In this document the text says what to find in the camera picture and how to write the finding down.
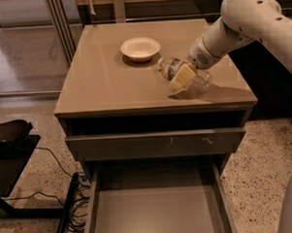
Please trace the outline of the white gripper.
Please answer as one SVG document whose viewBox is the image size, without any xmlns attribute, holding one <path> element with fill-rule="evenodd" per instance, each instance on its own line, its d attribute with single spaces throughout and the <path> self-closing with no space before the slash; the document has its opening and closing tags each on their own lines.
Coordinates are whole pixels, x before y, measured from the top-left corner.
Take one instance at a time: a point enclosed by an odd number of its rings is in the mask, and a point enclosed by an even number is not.
<svg viewBox="0 0 292 233">
<path fill-rule="evenodd" d="M 197 69 L 209 69 L 221 58 L 214 56 L 206 47 L 201 35 L 191 46 L 188 54 L 189 62 Z M 178 91 L 188 82 L 196 77 L 197 71 L 195 68 L 188 64 L 180 64 L 178 67 L 171 67 L 169 70 L 170 84 L 169 88 L 171 91 Z"/>
</svg>

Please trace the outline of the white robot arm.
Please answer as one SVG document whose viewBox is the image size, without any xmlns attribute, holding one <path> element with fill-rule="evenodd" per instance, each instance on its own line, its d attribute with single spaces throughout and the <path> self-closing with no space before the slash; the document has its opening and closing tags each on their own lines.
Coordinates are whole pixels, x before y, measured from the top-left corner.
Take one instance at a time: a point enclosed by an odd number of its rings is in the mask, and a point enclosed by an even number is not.
<svg viewBox="0 0 292 233">
<path fill-rule="evenodd" d="M 292 75 L 292 19 L 275 0 L 223 0 L 220 18 L 190 46 L 189 61 L 209 69 L 232 50 L 262 44 Z M 277 233 L 292 233 L 292 174 L 283 198 Z"/>
</svg>

